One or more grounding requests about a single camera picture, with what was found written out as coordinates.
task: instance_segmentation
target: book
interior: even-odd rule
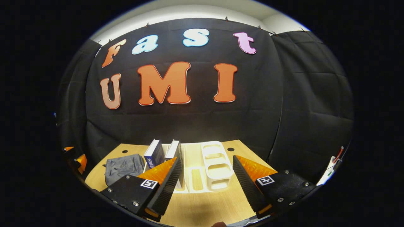
[[[149,168],[154,168],[164,162],[164,150],[160,140],[154,139],[143,155]]]
[[[181,174],[179,175],[175,188],[182,189],[182,187],[184,185],[184,160],[183,160],[183,155],[182,155],[182,151],[181,151],[181,143],[178,140],[173,140],[171,142],[171,145],[164,158],[166,161],[168,161],[174,157],[178,157],[181,160]]]

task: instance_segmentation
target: orange letter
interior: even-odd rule
[[[116,54],[118,54],[119,49],[121,48],[122,45],[124,45],[126,43],[126,39],[122,40],[121,42],[111,46],[108,49],[108,54],[107,54],[107,58],[104,61],[104,64],[102,64],[102,68],[104,68],[105,66],[111,64],[112,62],[112,56],[116,56]]]
[[[153,92],[159,103],[163,103],[168,88],[170,96],[167,98],[171,104],[185,104],[191,101],[187,95],[187,71],[191,64],[184,61],[174,62],[168,68],[164,79],[161,78],[154,65],[145,65],[140,67],[137,72],[141,78],[141,93],[139,99],[140,105],[152,105],[154,99],[150,97],[150,90]]]
[[[219,72],[219,85],[217,94],[213,99],[218,103],[230,103],[236,99],[233,94],[233,77],[237,67],[230,64],[216,64],[215,69]]]
[[[114,85],[114,100],[112,101],[109,98],[108,94],[108,84],[109,79],[105,78],[100,82],[101,90],[102,90],[102,98],[104,100],[104,104],[109,109],[117,109],[121,104],[121,93],[119,92],[119,79],[121,78],[121,74],[115,74],[111,77],[111,81]]]

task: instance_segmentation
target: gray cloth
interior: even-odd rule
[[[139,154],[108,159],[105,165],[105,183],[110,186],[125,175],[139,176],[145,163]]]

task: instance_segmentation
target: table surface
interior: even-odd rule
[[[239,155],[273,169],[240,140],[222,142],[222,144],[231,164],[233,164],[233,155]],[[105,184],[105,167],[102,165],[106,164],[107,159],[137,153],[143,157],[148,147],[148,145],[120,144],[92,169],[85,183],[98,191],[104,190],[107,185]],[[234,148],[234,151],[228,151],[227,149],[230,147]],[[228,188],[222,191],[173,193],[160,223],[178,227],[210,227],[216,222],[223,221],[226,224],[232,224],[254,215],[255,213],[234,174]]]

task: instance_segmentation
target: white wall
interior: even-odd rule
[[[238,11],[208,5],[179,5],[165,7],[137,15],[115,25],[100,35],[91,37],[91,39],[96,42],[100,40],[99,43],[105,45],[108,43],[109,39],[113,40],[125,33],[144,27],[147,23],[152,25],[154,23],[168,20],[198,17],[224,19],[226,16],[230,21],[245,23],[255,27],[260,25],[262,29],[271,31],[267,29],[263,21]]]
[[[267,31],[274,31],[277,34],[282,32],[301,31],[300,28],[303,28],[305,31],[310,31],[308,28],[283,13],[269,16],[263,19],[262,22],[268,28],[266,29]]]

